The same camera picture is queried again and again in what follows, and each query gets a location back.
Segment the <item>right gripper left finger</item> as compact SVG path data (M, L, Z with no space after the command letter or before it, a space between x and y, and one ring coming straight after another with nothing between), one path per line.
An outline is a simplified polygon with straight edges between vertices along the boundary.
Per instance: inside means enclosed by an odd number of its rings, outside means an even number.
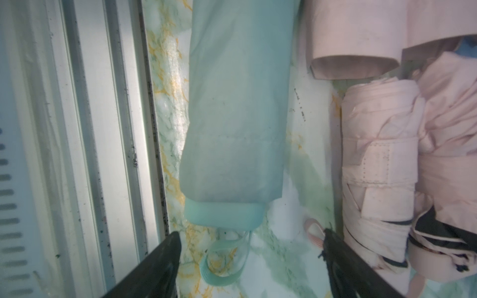
M104 297L175 297L180 255L180 234L178 232L172 232L120 283L107 292Z

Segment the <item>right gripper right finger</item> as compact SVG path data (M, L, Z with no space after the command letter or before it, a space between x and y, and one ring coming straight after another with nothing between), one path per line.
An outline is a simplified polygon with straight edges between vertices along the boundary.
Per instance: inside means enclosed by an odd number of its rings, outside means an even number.
M321 257L334 298L401 298L403 295L369 267L333 230L324 231Z

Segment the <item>green umbrella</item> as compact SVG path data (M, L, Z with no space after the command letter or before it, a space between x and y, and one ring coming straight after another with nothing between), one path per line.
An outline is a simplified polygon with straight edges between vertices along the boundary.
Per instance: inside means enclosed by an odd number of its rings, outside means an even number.
M250 253L252 233L262 224L266 210L265 203L196 202L188 198L185 200L185 217L190 223L216 228L223 233L209 246L201 259L199 268L205 283L223 287L240 279ZM231 253L234 249L242 252L241 267L226 275L213 272L209 258L216 253Z

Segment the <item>pink umbrella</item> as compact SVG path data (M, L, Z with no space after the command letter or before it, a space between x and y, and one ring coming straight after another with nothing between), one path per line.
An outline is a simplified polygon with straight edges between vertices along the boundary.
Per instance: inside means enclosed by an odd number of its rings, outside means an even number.
M417 83L397 78L352 86L342 101L344 241L400 294L411 277L406 247L424 108Z
M416 79L426 105L409 260L447 283L477 272L477 61L445 52Z

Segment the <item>pink umbrella sleeve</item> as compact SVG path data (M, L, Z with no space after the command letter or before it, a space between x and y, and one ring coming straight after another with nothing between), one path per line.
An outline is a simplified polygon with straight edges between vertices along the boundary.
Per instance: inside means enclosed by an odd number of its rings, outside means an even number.
M406 1L306 1L307 62L315 79L365 79L401 64Z
M452 52L462 38L477 34L477 2L408 1L403 60L427 60Z

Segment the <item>green umbrella sleeve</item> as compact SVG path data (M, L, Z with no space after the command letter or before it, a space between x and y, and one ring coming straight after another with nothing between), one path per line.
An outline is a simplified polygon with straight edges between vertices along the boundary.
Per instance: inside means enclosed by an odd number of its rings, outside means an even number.
M182 193L197 202L282 195L298 1L193 3Z

